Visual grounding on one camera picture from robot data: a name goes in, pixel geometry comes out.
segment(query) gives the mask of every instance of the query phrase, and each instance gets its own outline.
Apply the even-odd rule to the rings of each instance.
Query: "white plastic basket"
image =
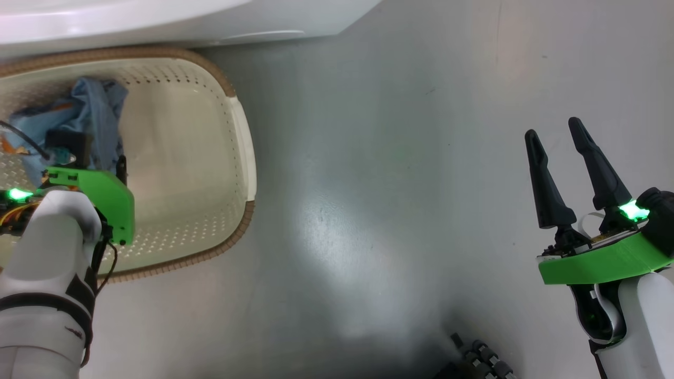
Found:
[[[119,248],[111,281],[157,274],[217,256],[246,230],[257,190],[241,103],[222,72],[181,49],[103,49],[0,67],[0,119],[43,105],[81,76],[114,79],[129,94],[120,120],[135,239]],[[0,152],[0,188],[32,189],[21,160]],[[13,238],[0,237],[0,266]],[[106,273],[110,253],[100,268]]]

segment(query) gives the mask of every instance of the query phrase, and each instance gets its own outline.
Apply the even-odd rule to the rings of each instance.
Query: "green 3d-printed bracket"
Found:
[[[541,262],[539,271],[547,285],[595,284],[648,274],[672,261],[637,233],[597,250]]]
[[[47,167],[49,181],[58,185],[74,185],[87,195],[91,203],[113,227],[111,243],[130,245],[135,231],[133,194],[109,171]]]

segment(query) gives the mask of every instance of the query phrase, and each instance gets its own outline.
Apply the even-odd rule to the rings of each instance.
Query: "clothing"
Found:
[[[49,130],[83,132],[91,137],[88,169],[115,173],[117,160],[123,154],[118,126],[127,93],[126,88],[114,80],[79,78],[69,96],[46,106],[22,109],[8,121],[42,147]],[[42,172],[53,165],[55,159],[46,161],[11,132],[5,132],[3,137],[15,150],[23,148],[28,152],[22,157],[24,168],[30,181],[39,187]]]

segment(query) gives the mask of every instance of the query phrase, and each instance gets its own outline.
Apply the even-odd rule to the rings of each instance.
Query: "grey floor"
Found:
[[[339,36],[202,51],[257,156],[245,238],[107,287],[82,378],[428,378],[447,330],[523,378],[598,378],[535,256],[524,132],[577,214],[580,117],[633,195],[674,187],[674,3],[387,0]]]

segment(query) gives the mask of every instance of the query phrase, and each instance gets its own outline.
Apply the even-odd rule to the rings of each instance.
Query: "orange wire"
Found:
[[[17,212],[17,214],[14,215],[14,221],[19,221],[19,217],[21,217],[21,214],[22,214],[26,209],[30,208],[31,206],[37,206],[37,205],[39,205],[39,204],[40,204],[40,202],[35,202],[35,203],[30,203],[30,204],[28,204],[28,205],[25,206],[25,207],[21,207],[21,209],[19,210],[19,212]]]
[[[40,202],[35,202],[35,203],[30,203],[30,204],[22,205],[22,206],[19,206],[19,207],[17,207],[17,208],[14,208],[14,209],[8,211],[7,213],[5,213],[5,214],[2,216],[2,218],[0,218],[0,225],[3,225],[3,224],[5,223],[5,221],[6,221],[12,214],[14,214],[15,212],[19,212],[19,213],[16,215],[16,218],[15,218],[15,220],[18,221],[18,219],[19,219],[18,217],[21,215],[21,213],[23,213],[23,211],[24,211],[26,208],[29,208],[29,207],[31,207],[31,206],[35,206],[35,205],[37,205],[37,204],[40,204]]]

